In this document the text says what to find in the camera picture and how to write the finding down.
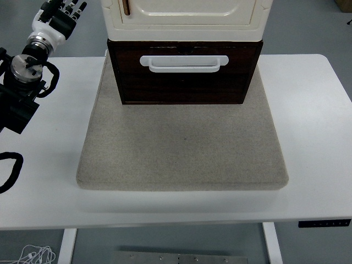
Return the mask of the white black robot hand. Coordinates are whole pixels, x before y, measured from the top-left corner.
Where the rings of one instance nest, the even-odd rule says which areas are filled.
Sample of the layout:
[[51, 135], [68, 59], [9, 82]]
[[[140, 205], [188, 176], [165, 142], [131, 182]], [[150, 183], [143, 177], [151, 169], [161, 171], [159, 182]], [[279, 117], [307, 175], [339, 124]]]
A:
[[73, 33], [77, 20], [87, 6], [78, 1], [45, 1], [32, 21], [32, 35], [52, 46], [63, 44]]

